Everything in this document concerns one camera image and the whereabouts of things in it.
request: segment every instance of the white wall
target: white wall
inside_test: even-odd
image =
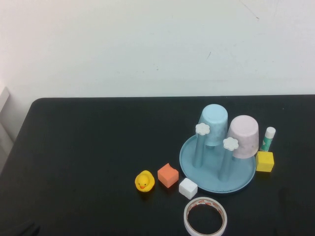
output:
[[[314,12],[314,0],[0,0],[0,120],[14,139],[40,97],[315,93]]]

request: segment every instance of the blue tray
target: blue tray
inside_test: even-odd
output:
[[[195,182],[199,188],[213,193],[231,193],[244,188],[251,181],[256,171],[254,156],[247,159],[233,158],[229,180],[221,182],[218,179],[224,154],[223,144],[216,147],[206,146],[203,165],[201,168],[196,169],[192,165],[196,140],[197,136],[194,135],[184,143],[179,161],[186,177]]]

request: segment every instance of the glue stick cap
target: glue stick cap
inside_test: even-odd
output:
[[[265,133],[265,137],[267,139],[273,139],[276,133],[276,129],[274,127],[268,127]]]

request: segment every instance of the white cap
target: white cap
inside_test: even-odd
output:
[[[210,133],[210,126],[205,123],[200,123],[196,125],[196,133],[200,135],[206,135]]]
[[[274,127],[268,127],[265,133],[265,137],[267,139],[273,139],[276,133],[276,129]]]
[[[233,139],[231,137],[228,137],[227,139],[223,140],[223,147],[225,149],[228,149],[230,151],[234,151],[238,148],[238,141],[237,139]]]

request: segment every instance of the white cube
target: white cube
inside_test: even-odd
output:
[[[192,182],[189,178],[185,178],[179,184],[179,192],[187,197],[189,200],[192,199],[193,196],[198,191],[198,185]]]

